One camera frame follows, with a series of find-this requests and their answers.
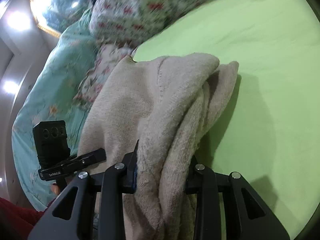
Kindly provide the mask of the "red sleeve left forearm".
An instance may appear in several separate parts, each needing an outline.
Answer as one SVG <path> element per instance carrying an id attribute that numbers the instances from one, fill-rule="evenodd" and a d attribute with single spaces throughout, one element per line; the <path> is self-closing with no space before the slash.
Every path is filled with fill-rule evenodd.
<path id="1" fill-rule="evenodd" d="M 33 227 L 43 215 L 44 211 L 19 207 L 1 198 L 1 223 L 18 239 L 28 239 Z"/>

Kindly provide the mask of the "person's left hand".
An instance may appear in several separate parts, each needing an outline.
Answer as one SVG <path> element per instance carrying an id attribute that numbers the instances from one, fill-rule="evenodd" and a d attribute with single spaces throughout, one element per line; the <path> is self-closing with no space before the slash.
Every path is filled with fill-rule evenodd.
<path id="1" fill-rule="evenodd" d="M 61 190 L 59 188 L 59 186 L 56 183 L 52 183 L 51 185 L 51 191 L 58 196 L 61 193 Z"/>

